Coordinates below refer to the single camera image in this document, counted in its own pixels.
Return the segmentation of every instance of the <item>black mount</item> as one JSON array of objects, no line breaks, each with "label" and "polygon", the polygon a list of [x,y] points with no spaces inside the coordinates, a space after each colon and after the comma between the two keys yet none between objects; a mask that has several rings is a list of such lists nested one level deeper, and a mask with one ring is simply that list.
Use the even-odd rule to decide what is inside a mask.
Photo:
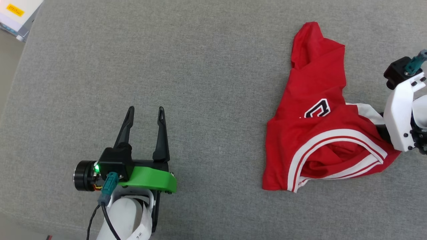
[{"label": "black mount", "polygon": [[394,90],[399,83],[404,82],[411,77],[423,72],[423,70],[420,68],[415,74],[408,75],[405,67],[409,62],[411,62],[410,57],[403,57],[397,61],[392,62],[384,72],[384,77],[388,80],[387,87],[389,89]]},{"label": "black mount", "polygon": [[[133,126],[135,108],[131,106],[126,114],[125,120],[120,129],[114,147],[107,147],[99,158],[98,165],[100,175],[106,180],[110,172],[116,172],[120,176],[119,181],[129,181],[134,167],[151,167],[154,169],[169,171],[168,161],[169,144],[167,141],[166,118],[163,107],[159,107],[157,124],[159,131],[157,135],[156,149],[153,152],[153,160],[133,160],[132,146],[129,144],[130,129]],[[152,232],[156,231],[160,193],[158,190],[151,190],[154,195],[155,205],[152,211]]]},{"label": "black mount", "polygon": [[425,132],[425,129],[418,127],[418,125],[415,123],[413,114],[411,117],[411,127],[412,131],[410,133],[414,140],[414,146],[418,148],[418,151],[422,155],[427,155],[427,132]]}]

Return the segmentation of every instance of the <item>cable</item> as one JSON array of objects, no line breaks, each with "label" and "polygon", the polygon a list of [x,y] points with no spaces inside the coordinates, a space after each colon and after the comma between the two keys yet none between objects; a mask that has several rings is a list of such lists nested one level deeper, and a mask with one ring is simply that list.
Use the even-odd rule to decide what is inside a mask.
[{"label": "cable", "polygon": [[91,219],[90,219],[90,221],[89,221],[89,226],[88,226],[88,235],[87,235],[87,237],[86,237],[86,240],[89,240],[89,234],[90,234],[90,231],[91,231],[92,220],[94,219],[95,214],[97,213],[97,210],[98,210],[98,208],[99,208],[99,207],[100,207],[100,206],[98,205],[98,206],[95,208],[94,213],[92,213]]},{"label": "cable", "polygon": [[108,217],[107,209],[105,208],[105,203],[101,204],[101,208],[102,208],[102,212],[104,213],[104,217],[108,224],[108,227],[110,228],[110,231],[113,233],[114,237],[116,237],[117,240],[120,240],[119,235],[117,235],[117,232],[116,230],[114,230],[113,225],[111,224],[110,218]]},{"label": "cable", "polygon": [[101,191],[102,186],[98,187],[95,184],[93,185],[95,191]]}]

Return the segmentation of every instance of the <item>gray couch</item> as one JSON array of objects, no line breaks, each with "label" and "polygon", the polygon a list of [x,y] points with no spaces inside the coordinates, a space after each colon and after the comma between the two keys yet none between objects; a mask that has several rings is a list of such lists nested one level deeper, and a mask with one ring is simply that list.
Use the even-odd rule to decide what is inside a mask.
[{"label": "gray couch", "polygon": [[[348,102],[381,111],[383,71],[427,41],[425,0],[46,0],[0,124],[0,211],[38,232],[84,239],[98,194],[74,168],[112,146],[135,106],[133,156],[150,158],[166,112],[178,192],[152,239],[402,240],[427,236],[427,159],[383,173],[264,191],[266,123],[307,21],[346,45]],[[98,213],[95,238],[102,224]]]}]

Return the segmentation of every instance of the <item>teal cable connector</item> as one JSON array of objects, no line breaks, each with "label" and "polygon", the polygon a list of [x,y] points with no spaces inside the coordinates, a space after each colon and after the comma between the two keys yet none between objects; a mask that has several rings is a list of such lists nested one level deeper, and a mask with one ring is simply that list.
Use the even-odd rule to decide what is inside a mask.
[{"label": "teal cable connector", "polygon": [[104,186],[101,190],[101,195],[98,198],[98,204],[102,205],[104,203],[106,206],[111,200],[111,194],[119,183],[119,175],[115,172],[111,172],[107,175]]},{"label": "teal cable connector", "polygon": [[421,65],[427,60],[427,50],[422,50],[416,57],[413,57],[411,61],[405,67],[405,74],[412,76],[418,69],[421,68]]}]

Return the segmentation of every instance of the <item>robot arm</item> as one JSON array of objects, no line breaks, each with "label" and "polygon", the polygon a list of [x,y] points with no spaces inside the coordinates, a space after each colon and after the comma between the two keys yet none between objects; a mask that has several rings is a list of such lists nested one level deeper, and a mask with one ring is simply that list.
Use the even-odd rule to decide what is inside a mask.
[{"label": "robot arm", "polygon": [[414,92],[426,86],[421,65],[427,60],[427,50],[414,58],[403,57],[384,72],[390,94],[384,109],[386,132],[396,150],[406,152],[417,147],[421,154],[427,150],[427,96],[414,100]]},{"label": "robot arm", "polygon": [[156,231],[160,193],[175,193],[176,178],[169,172],[169,146],[164,109],[159,108],[158,138],[153,160],[132,159],[129,144],[134,107],[130,107],[114,147],[106,148],[98,161],[81,161],[74,171],[79,191],[101,191],[98,207],[105,216],[99,240],[147,240]]}]

